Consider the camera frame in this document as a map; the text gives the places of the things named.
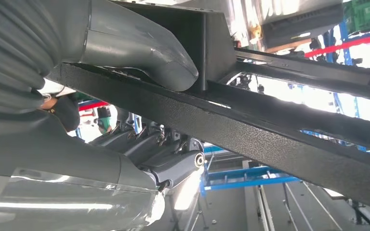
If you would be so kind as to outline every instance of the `gray exhaust pipe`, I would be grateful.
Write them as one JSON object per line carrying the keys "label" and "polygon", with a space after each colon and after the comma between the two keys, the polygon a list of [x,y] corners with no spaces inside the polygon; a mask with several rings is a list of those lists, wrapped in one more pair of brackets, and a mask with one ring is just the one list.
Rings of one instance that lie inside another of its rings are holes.
{"label": "gray exhaust pipe", "polygon": [[136,68],[178,91],[198,76],[171,32],[114,3],[0,0],[0,230],[148,225],[161,215],[153,180],[37,110],[36,89],[61,62]]}

